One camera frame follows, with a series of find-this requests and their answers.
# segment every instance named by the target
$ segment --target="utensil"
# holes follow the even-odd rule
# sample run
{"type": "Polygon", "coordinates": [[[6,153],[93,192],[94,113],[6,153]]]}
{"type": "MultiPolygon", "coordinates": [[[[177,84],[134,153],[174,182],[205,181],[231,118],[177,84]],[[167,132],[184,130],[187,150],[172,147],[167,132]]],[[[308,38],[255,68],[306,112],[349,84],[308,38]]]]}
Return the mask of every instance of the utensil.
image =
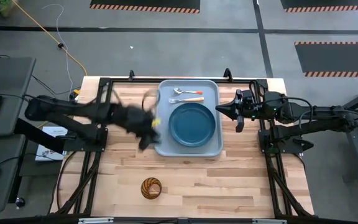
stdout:
{"type": "Polygon", "coordinates": [[[185,90],[181,90],[179,88],[174,88],[173,91],[175,91],[175,93],[177,94],[182,94],[182,93],[194,93],[194,94],[203,94],[202,91],[185,91],[185,90]]]}
{"type": "Polygon", "coordinates": [[[190,98],[190,99],[184,99],[184,100],[169,99],[169,102],[170,102],[170,103],[199,102],[199,101],[204,101],[204,97],[190,98]]]}
{"type": "Polygon", "coordinates": [[[185,103],[173,110],[169,133],[177,143],[187,147],[200,147],[213,137],[216,121],[212,112],[199,103],[185,103]]]}

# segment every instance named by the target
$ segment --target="wooden table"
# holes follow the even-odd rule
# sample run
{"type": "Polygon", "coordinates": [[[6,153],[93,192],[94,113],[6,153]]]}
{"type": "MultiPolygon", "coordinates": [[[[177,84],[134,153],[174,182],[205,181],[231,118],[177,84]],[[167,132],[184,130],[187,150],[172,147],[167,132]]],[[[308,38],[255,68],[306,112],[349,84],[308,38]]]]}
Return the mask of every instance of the wooden table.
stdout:
{"type": "MultiPolygon", "coordinates": [[[[84,77],[79,102],[88,102],[96,96],[99,78],[84,77]]],[[[283,79],[267,81],[270,91],[285,93],[283,79]]],[[[125,104],[138,105],[147,90],[157,87],[158,83],[114,84],[125,104]]],[[[230,102],[236,89],[247,90],[249,87],[220,84],[221,103],[230,102]]],[[[151,148],[140,152],[137,149],[139,140],[133,134],[126,134],[117,126],[109,126],[108,146],[102,153],[99,166],[92,216],[274,217],[266,162],[257,140],[259,122],[246,120],[244,131],[236,133],[235,121],[222,117],[224,150],[218,157],[162,157],[151,148]],[[158,178],[163,185],[162,194],[155,200],[143,198],[140,192],[141,183],[149,177],[158,178]]],[[[84,118],[76,119],[89,123],[84,118]]],[[[78,185],[83,157],[84,153],[78,152],[63,173],[61,204],[78,185]]],[[[302,163],[294,155],[284,154],[283,164],[289,189],[302,206],[313,213],[302,163]]],[[[278,190],[278,195],[280,208],[284,211],[281,190],[278,190]]],[[[54,203],[51,212],[56,209],[54,203]]]]}

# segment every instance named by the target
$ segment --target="concrete floor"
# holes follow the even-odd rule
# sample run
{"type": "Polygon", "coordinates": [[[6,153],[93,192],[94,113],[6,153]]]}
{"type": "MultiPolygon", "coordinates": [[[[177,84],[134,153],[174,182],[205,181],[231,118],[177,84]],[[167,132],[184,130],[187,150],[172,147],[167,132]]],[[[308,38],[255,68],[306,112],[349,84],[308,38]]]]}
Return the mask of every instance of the concrete floor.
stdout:
{"type": "MultiPolygon", "coordinates": [[[[49,0],[65,7],[61,27],[183,28],[168,30],[114,30],[110,32],[62,32],[70,53],[89,75],[204,76],[220,77],[226,67],[236,77],[266,77],[259,34],[239,33],[258,29],[253,0],[201,0],[201,13],[104,11],[89,9],[90,0],[49,0]]],[[[21,0],[22,6],[45,26],[55,26],[59,7],[42,0],[21,0]]],[[[358,30],[358,11],[285,13],[280,0],[259,0],[265,29],[358,30]]],[[[34,27],[19,10],[0,26],[34,27]]],[[[265,35],[274,78],[284,78],[287,95],[306,98],[313,105],[340,105],[358,94],[358,78],[306,78],[302,75],[295,41],[358,41],[358,35],[265,35]]],[[[34,75],[56,92],[70,82],[65,54],[43,32],[0,31],[0,54],[37,58],[34,75]]],[[[74,86],[83,79],[82,69],[70,61],[74,86]]],[[[36,82],[29,94],[47,94],[36,82]]],[[[315,214],[323,218],[358,221],[358,183],[344,184],[342,175],[351,167],[354,153],[343,133],[306,135],[315,147],[305,152],[306,176],[315,214]]],[[[52,198],[55,174],[26,177],[20,194],[28,206],[8,206],[0,218],[46,214],[52,198]],[[44,204],[36,204],[46,198],[44,204]]]]}

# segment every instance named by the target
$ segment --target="fork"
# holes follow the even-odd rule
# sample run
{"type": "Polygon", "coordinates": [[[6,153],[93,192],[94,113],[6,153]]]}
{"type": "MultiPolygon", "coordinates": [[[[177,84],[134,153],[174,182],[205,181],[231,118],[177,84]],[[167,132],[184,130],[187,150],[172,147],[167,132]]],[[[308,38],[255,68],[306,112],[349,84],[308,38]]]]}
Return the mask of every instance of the fork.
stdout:
{"type": "Polygon", "coordinates": [[[204,97],[190,98],[190,99],[185,99],[185,100],[169,99],[170,103],[199,102],[199,101],[204,101],[204,97]]]}

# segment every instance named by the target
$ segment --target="floor mat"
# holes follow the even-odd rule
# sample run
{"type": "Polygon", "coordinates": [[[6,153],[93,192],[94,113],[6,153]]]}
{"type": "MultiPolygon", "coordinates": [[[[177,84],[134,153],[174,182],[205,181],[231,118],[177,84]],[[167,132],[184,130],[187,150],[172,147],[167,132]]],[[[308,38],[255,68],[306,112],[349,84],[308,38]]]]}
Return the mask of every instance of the floor mat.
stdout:
{"type": "Polygon", "coordinates": [[[295,42],[306,77],[358,77],[358,42],[295,42]]]}
{"type": "Polygon", "coordinates": [[[200,13],[200,0],[92,0],[91,9],[200,13]]]}
{"type": "Polygon", "coordinates": [[[358,10],[358,0],[281,0],[286,12],[358,10]]]}

